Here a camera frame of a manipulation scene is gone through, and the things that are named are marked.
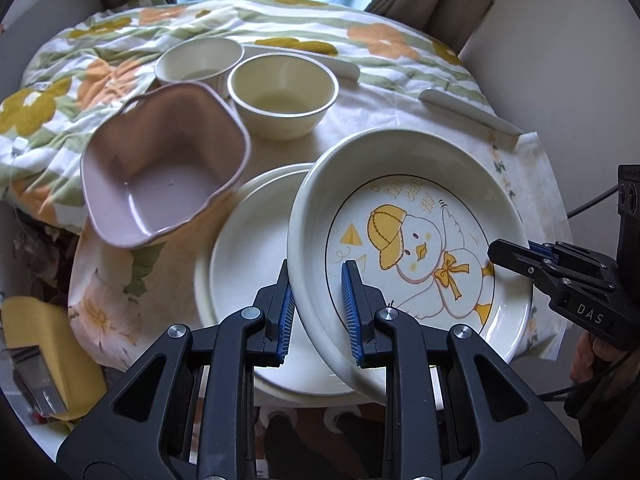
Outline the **person's right hand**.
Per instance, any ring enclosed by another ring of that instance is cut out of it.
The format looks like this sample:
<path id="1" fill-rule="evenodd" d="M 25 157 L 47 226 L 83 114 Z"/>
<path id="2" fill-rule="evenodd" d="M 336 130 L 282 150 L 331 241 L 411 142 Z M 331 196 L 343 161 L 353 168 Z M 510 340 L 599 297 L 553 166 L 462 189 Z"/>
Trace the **person's right hand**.
<path id="1" fill-rule="evenodd" d="M 620 351 L 602 339 L 583 332 L 577 341 L 572 364 L 570 364 L 570 380 L 574 384 L 582 384 L 593 378 L 596 361 L 616 363 L 625 352 Z"/>

